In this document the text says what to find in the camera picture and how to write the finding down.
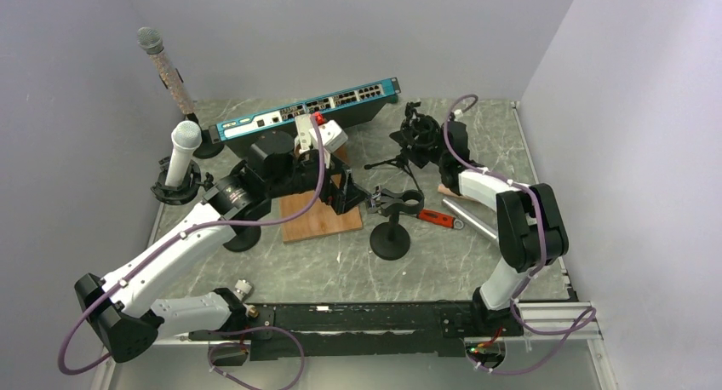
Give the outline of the pink microphone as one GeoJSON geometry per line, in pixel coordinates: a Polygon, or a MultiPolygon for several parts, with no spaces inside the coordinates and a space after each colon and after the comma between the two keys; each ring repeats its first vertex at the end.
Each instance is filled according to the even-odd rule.
{"type": "Polygon", "coordinates": [[[445,195],[445,196],[447,196],[447,197],[460,198],[460,199],[464,199],[464,200],[467,200],[467,201],[473,201],[473,202],[475,202],[475,203],[478,203],[478,200],[477,200],[477,199],[475,199],[475,198],[470,198],[470,197],[468,197],[468,196],[464,196],[464,195],[461,195],[461,194],[457,194],[457,193],[453,192],[452,190],[450,190],[448,187],[444,186],[443,184],[439,184],[439,185],[438,185],[437,191],[438,191],[438,193],[443,194],[443,195],[445,195]]]}

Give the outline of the black tripod mic stand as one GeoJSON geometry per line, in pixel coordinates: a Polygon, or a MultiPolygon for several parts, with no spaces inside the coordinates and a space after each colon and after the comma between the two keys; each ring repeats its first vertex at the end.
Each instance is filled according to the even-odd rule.
{"type": "Polygon", "coordinates": [[[382,165],[400,169],[411,178],[417,191],[421,191],[421,186],[411,170],[411,164],[423,169],[430,163],[437,164],[442,154],[441,125],[432,116],[419,112],[420,106],[420,100],[408,102],[399,130],[389,135],[400,146],[399,154],[394,158],[367,163],[364,166],[366,170],[382,165]]]}

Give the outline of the silver microphone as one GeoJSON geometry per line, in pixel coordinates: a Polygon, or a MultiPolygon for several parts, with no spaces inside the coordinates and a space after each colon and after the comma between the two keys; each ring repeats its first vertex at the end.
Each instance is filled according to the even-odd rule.
{"type": "Polygon", "coordinates": [[[499,236],[497,230],[492,227],[491,225],[485,223],[481,219],[479,219],[476,215],[472,214],[469,210],[463,208],[458,203],[448,199],[443,198],[442,199],[442,205],[446,207],[449,211],[451,211],[453,214],[456,215],[465,225],[470,226],[473,228],[476,232],[483,235],[485,238],[487,238],[491,243],[498,244],[499,243],[499,236]]]}

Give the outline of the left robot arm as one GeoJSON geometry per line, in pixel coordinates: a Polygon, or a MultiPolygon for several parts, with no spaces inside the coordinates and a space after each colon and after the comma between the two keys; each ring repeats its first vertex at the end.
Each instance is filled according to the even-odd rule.
{"type": "Polygon", "coordinates": [[[346,133],[330,123],[299,137],[277,131],[262,135],[152,246],[103,277],[82,276],[74,288],[108,357],[124,363],[159,339],[198,330],[215,331],[225,339],[238,336],[250,312],[230,289],[179,300],[164,299],[164,290],[221,246],[241,252],[252,248],[269,223],[276,198],[308,193],[310,204],[327,204],[338,215],[361,204],[366,192],[336,154],[346,142],[346,133]],[[310,141],[309,149],[301,138],[310,141]]]}

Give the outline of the black clamp mic stand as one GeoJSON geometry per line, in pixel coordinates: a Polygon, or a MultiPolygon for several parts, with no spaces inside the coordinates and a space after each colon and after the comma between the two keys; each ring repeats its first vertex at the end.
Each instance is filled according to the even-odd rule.
{"type": "Polygon", "coordinates": [[[396,261],[410,249],[410,235],[399,223],[401,215],[416,216],[424,208],[423,192],[412,189],[391,192],[378,186],[367,200],[367,211],[386,217],[370,234],[372,252],[385,261],[396,261]]]}

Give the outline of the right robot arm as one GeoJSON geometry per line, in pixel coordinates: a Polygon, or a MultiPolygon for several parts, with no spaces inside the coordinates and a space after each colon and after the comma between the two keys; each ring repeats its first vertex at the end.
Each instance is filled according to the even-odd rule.
{"type": "Polygon", "coordinates": [[[455,195],[496,212],[501,258],[491,276],[473,292],[468,314],[474,331],[492,333],[512,313],[513,301],[539,268],[553,264],[569,250],[553,189],[545,183],[518,183],[474,162],[467,127],[461,122],[404,122],[390,137],[417,167],[435,164],[443,185],[455,195]]]}

